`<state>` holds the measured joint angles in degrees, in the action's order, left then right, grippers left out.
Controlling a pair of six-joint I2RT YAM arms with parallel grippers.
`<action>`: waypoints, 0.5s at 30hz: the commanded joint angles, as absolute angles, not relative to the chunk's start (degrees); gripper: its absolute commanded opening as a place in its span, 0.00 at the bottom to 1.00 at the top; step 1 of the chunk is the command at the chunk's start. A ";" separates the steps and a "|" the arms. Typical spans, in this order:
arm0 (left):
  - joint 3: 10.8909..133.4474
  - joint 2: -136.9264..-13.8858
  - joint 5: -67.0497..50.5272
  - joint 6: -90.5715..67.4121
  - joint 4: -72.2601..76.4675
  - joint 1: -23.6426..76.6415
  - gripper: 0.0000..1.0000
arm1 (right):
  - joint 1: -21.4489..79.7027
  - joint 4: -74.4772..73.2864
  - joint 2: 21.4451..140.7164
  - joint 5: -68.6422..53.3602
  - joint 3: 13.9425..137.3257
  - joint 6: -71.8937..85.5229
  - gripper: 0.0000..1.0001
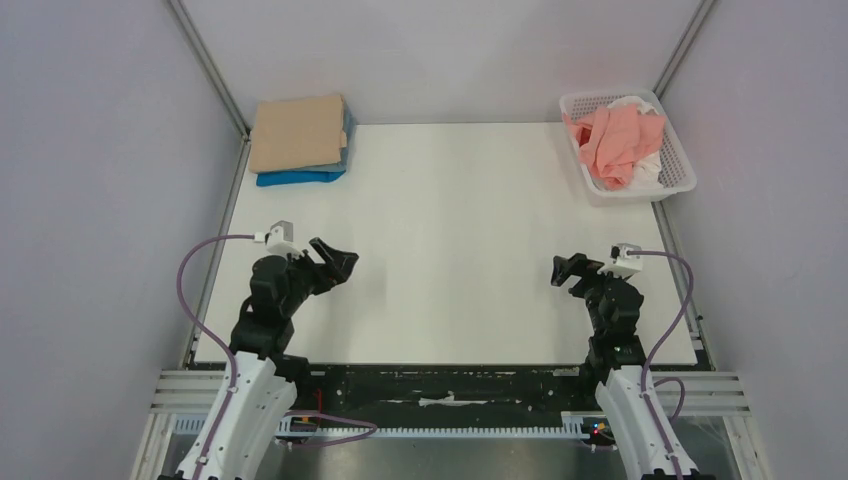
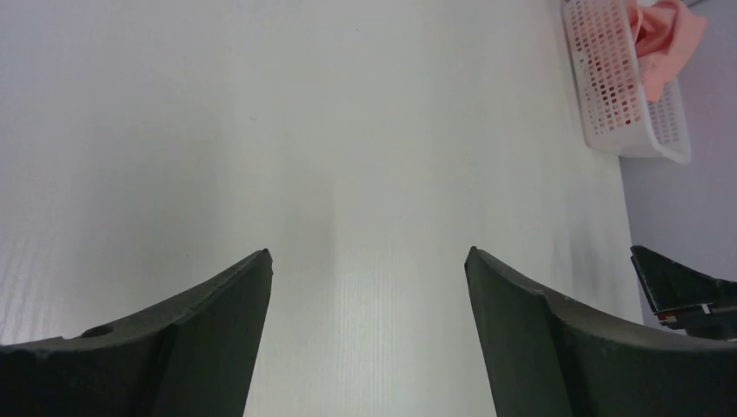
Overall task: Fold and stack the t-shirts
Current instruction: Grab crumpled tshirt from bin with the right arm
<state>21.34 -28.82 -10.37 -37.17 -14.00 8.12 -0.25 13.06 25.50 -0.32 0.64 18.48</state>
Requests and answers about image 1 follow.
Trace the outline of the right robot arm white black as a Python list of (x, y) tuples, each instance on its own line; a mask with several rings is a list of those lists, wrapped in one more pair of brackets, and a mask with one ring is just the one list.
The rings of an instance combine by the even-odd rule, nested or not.
[(593, 333), (579, 370), (577, 392), (591, 408), (601, 408), (612, 427), (612, 447), (630, 479), (703, 479), (663, 413), (659, 381), (650, 372), (654, 351), (646, 352), (636, 330), (644, 296), (630, 283), (645, 252), (619, 244), (604, 263), (575, 253), (553, 259), (551, 284), (583, 300)]

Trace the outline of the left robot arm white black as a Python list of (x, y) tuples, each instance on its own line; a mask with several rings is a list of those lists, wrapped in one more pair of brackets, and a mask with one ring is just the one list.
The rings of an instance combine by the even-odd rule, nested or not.
[(224, 379), (176, 479), (255, 477), (285, 413), (307, 405), (314, 393), (308, 360), (285, 352), (294, 334), (292, 318), (309, 297), (345, 283), (359, 259), (319, 238), (309, 242), (318, 261), (283, 233), (251, 238), (267, 254), (251, 268), (250, 293), (222, 346)]

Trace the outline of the pink t shirt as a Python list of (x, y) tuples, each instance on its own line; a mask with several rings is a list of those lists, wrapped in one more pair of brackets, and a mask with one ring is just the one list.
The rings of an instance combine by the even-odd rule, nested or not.
[(666, 117), (640, 115), (636, 105), (599, 107), (577, 120), (564, 115), (577, 159), (590, 174), (612, 191), (623, 190), (633, 177), (633, 167), (644, 155), (659, 150)]

